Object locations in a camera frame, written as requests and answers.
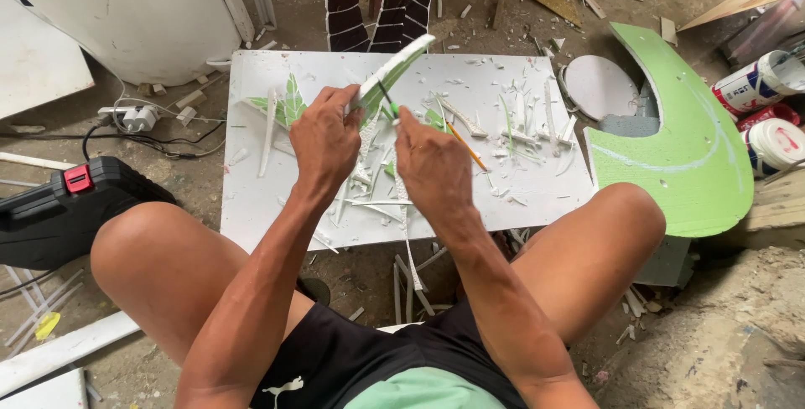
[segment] pencil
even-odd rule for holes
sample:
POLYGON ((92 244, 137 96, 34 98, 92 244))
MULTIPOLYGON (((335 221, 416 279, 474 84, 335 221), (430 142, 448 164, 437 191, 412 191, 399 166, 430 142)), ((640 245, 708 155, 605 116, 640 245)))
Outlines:
POLYGON ((470 147, 467 145, 467 142, 465 142, 465 141, 464 141, 464 139, 463 139, 463 138, 461 138, 461 136, 459 136, 459 135, 458 135, 458 132, 456 131, 456 128, 452 127, 452 125, 450 124, 450 122, 448 122, 447 120, 444 120, 444 122, 445 122, 445 123, 447 123, 448 128, 450 128, 450 131, 452 131, 453 135, 454 135, 454 136, 456 136, 456 138, 458 139, 458 141, 459 141, 459 142, 461 142, 461 143, 463 143, 463 144, 464 144, 464 146, 465 146, 465 147, 467 147, 467 150, 469 151, 469 155, 470 155, 470 156, 471 156, 473 159, 475 159, 475 163, 476 163, 476 164, 478 164, 478 166, 480 166, 480 168, 484 169, 484 171, 488 171, 488 170, 486 169, 486 166, 484 165, 484 163, 483 163, 483 162, 481 162, 481 161, 480 161, 480 159, 478 159, 478 156, 476 156, 476 155, 475 155, 475 151, 473 151, 473 149, 472 149, 472 148, 470 148, 470 147))

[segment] plastic bucket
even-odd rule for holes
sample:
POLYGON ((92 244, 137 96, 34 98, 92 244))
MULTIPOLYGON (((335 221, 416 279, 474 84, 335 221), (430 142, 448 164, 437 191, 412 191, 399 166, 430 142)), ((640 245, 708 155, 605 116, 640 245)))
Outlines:
POLYGON ((779 118, 764 120, 740 133, 755 176, 773 175, 805 158, 805 133, 779 118))
POLYGON ((800 116, 792 108, 779 102, 777 104, 766 106, 763 109, 760 109, 758 112, 755 112, 747 118, 739 121, 735 126, 738 127, 739 131, 746 131, 753 125, 757 125, 763 120, 768 120, 769 118, 779 118, 780 120, 785 120, 786 122, 789 122, 795 126, 800 124, 800 116))
POLYGON ((734 115, 769 106, 785 96, 805 92, 805 65, 791 57, 780 65, 786 53, 771 51, 760 59, 710 87, 712 94, 734 115))

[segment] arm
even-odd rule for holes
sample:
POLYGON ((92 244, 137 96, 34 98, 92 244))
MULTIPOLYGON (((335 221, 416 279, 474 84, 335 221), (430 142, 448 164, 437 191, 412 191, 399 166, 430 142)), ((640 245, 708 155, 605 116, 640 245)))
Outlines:
POLYGON ((597 407, 551 321, 488 236, 465 146, 400 108, 397 170, 456 262, 486 350, 528 405, 597 407))
POLYGON ((358 86, 325 88, 289 136, 299 179, 193 342, 175 407, 245 408, 283 341, 296 276, 314 230, 355 166, 361 112, 343 117, 358 86))

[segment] black tool case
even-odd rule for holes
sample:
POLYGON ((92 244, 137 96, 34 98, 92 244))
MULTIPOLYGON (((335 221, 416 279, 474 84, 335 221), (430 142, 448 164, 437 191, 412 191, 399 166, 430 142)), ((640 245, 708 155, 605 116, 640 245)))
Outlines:
POLYGON ((118 158, 55 171, 50 183, 0 199, 0 264, 60 267, 89 253, 106 220, 146 201, 176 204, 170 192, 118 158))

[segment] mint green shirt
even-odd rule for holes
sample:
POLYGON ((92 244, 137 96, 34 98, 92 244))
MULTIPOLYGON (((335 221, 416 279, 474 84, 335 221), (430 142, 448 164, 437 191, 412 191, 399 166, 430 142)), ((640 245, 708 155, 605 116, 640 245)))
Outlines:
POLYGON ((479 386, 424 366, 397 373, 357 395, 345 409, 505 409, 479 386))

